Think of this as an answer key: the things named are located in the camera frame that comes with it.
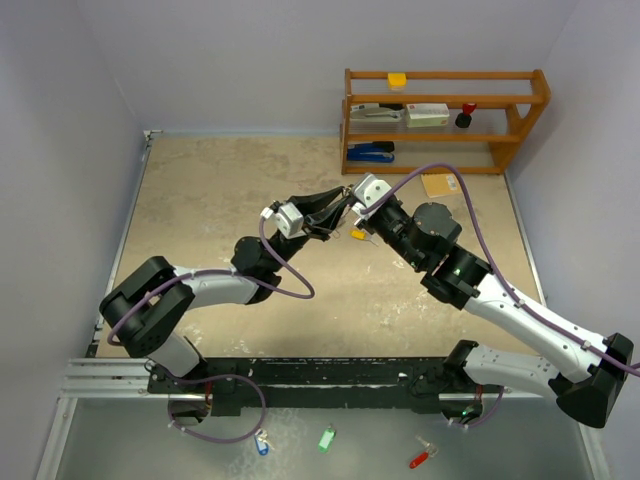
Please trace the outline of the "large metal keyring with clips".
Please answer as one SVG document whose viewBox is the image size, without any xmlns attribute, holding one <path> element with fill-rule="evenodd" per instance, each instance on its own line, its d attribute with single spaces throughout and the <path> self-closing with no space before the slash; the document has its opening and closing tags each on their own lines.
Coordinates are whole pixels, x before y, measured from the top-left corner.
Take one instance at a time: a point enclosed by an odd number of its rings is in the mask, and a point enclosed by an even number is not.
<svg viewBox="0 0 640 480">
<path fill-rule="evenodd" d="M 343 187 L 341 192 L 341 197 L 338 202 L 338 217 L 335 221 L 335 225 L 333 230 L 331 231 L 331 238 L 338 239 L 341 236 L 340 229 L 345 223 L 346 215 L 349 213 L 351 209 L 351 194 L 349 187 Z"/>
</svg>

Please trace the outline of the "key with yellow tag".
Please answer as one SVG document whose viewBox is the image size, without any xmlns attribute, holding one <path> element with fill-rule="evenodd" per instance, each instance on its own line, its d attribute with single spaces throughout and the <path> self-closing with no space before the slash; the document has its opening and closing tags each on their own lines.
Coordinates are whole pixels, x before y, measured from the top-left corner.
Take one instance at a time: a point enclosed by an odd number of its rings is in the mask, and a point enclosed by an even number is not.
<svg viewBox="0 0 640 480">
<path fill-rule="evenodd" d="M 371 243 L 374 246 L 378 246 L 378 243 L 374 240 L 374 236 L 364 230 L 351 229 L 350 236 L 355 240 Z"/>
</svg>

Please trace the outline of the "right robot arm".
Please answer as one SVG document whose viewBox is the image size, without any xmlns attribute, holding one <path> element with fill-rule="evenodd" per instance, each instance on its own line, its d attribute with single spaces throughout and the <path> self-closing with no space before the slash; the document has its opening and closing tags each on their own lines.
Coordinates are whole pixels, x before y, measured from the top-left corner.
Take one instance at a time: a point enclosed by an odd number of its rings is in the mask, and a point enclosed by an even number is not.
<svg viewBox="0 0 640 480">
<path fill-rule="evenodd" d="M 452 389 L 514 387 L 554 399 L 583 425 L 606 425 L 634 371 L 629 338 L 582 328 L 522 293 L 490 256 L 479 258 L 458 245 L 461 227 L 442 204 L 424 203 L 408 214 L 390 193 L 359 193 L 353 209 L 361 227 L 421 274 L 432 297 L 493 323 L 534 351 L 506 354 L 475 343 L 445 366 Z"/>
</svg>

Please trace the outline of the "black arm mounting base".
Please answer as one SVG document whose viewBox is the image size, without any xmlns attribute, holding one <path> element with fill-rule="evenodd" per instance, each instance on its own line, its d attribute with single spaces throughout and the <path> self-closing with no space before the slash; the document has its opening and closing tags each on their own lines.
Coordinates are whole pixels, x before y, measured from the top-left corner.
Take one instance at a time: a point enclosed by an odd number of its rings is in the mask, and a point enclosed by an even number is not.
<svg viewBox="0 0 640 480">
<path fill-rule="evenodd" d="M 209 357 L 184 379 L 145 362 L 152 394 L 209 394 L 210 414 L 238 416 L 244 408 L 404 409 L 419 414 L 461 411 L 444 397 L 497 393 L 480 387 L 443 357 Z"/>
</svg>

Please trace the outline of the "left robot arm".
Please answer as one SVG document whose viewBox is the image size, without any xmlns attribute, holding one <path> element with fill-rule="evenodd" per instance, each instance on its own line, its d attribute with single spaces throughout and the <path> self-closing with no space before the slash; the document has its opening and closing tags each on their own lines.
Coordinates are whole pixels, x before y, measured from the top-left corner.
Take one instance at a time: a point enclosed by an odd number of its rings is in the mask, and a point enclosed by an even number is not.
<svg viewBox="0 0 640 480">
<path fill-rule="evenodd" d="M 108 344 L 153 361 L 182 391 L 198 390 L 206 362 L 175 331 L 184 314 L 220 304 L 253 305 L 281 293 L 280 270 L 292 268 L 290 260 L 310 239 L 329 240 L 348 205 L 343 187 L 273 203 L 259 220 L 261 227 L 274 222 L 273 235 L 239 239 L 226 268 L 197 270 L 174 266 L 163 256 L 147 259 L 100 303 L 111 329 Z"/>
</svg>

